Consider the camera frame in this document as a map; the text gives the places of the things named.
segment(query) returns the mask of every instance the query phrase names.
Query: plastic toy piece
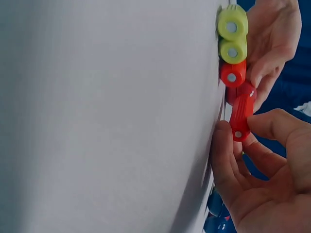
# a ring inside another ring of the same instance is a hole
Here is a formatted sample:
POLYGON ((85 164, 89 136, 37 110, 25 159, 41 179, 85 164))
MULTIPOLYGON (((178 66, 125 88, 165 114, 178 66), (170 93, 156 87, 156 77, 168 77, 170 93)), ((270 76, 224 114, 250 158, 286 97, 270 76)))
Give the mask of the plastic toy piece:
POLYGON ((232 233, 236 232, 232 219, 215 217, 208 217, 204 224, 204 231, 206 233, 232 233))
POLYGON ((242 94, 234 101, 230 118, 234 141, 242 142, 251 133, 247 118, 253 114, 253 110, 254 100, 249 95, 242 94))
POLYGON ((230 88, 226 89, 226 101, 233 106, 234 101, 236 98, 242 94, 246 94, 253 99, 253 101, 257 98, 257 91, 256 88, 251 85, 249 81, 243 82, 237 88, 230 88))
POLYGON ((245 81, 246 61, 231 65, 223 63, 220 70, 221 80, 227 87, 236 88, 245 81))
POLYGON ((227 40, 237 40, 248 34, 248 20, 242 7, 230 4, 218 16, 218 33, 227 40))
POLYGON ((208 200, 207 200, 207 207, 209 212, 216 216, 219 217, 222 213, 223 209, 223 200, 218 194, 218 192, 213 189, 212 193, 210 194, 208 200))
POLYGON ((220 55, 222 59, 229 64, 238 64, 246 59, 247 42, 246 37, 235 41, 222 39, 219 43, 220 55))

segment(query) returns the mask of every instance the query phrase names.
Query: white dot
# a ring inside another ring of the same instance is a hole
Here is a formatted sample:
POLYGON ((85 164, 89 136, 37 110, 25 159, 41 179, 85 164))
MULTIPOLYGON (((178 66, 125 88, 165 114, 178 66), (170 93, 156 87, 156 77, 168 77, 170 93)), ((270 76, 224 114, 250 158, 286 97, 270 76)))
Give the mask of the white dot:
POLYGON ((238 26, 234 22, 228 22, 226 28, 230 33, 236 33, 238 30, 238 26))
POLYGON ((235 74, 230 73, 228 74, 228 81, 234 83, 237 79, 237 76, 235 76, 235 74))
POLYGON ((234 135, 235 135, 237 138, 242 137, 242 133, 241 133, 240 131, 236 131, 236 132, 234 133, 234 135))
POLYGON ((238 56, 238 51, 235 48, 229 48, 228 55, 229 57, 236 57, 238 56))

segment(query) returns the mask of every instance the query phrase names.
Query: white fabric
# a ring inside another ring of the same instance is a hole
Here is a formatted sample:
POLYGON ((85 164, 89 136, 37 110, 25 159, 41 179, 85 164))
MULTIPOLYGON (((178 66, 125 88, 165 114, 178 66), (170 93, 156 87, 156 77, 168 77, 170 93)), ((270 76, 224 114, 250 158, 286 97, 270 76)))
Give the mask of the white fabric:
POLYGON ((0 0, 0 232, 202 232, 221 1, 0 0))
POLYGON ((306 114, 307 116, 311 117, 311 101, 294 108, 294 110, 300 111, 306 114))

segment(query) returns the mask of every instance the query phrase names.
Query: skin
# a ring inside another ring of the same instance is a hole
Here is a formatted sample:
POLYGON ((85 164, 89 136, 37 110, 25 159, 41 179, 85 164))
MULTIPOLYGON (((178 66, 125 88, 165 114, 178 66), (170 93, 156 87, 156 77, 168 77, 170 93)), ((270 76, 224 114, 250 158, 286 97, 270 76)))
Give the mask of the skin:
POLYGON ((239 233, 311 232, 311 125, 283 110, 251 116, 251 131, 277 140, 287 159, 250 134, 233 141, 229 123, 220 121, 211 147, 215 186, 239 233), (269 181, 253 177, 242 160, 244 151, 269 181))
POLYGON ((257 88, 255 112, 267 99, 285 62, 296 53, 301 15, 297 0, 256 0, 247 18, 246 78, 257 88))

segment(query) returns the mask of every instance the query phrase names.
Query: yellow cylinder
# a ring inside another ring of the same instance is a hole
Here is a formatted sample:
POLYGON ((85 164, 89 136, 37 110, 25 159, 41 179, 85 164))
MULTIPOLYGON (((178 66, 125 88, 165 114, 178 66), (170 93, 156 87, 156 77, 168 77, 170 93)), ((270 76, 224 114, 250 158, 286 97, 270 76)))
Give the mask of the yellow cylinder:
POLYGON ((247 57, 246 37, 239 38, 236 41, 222 39, 219 44, 220 56, 229 64, 238 64, 247 57))
POLYGON ((248 20, 242 7, 228 5, 218 16, 218 33, 226 40, 237 40, 248 34, 248 20))

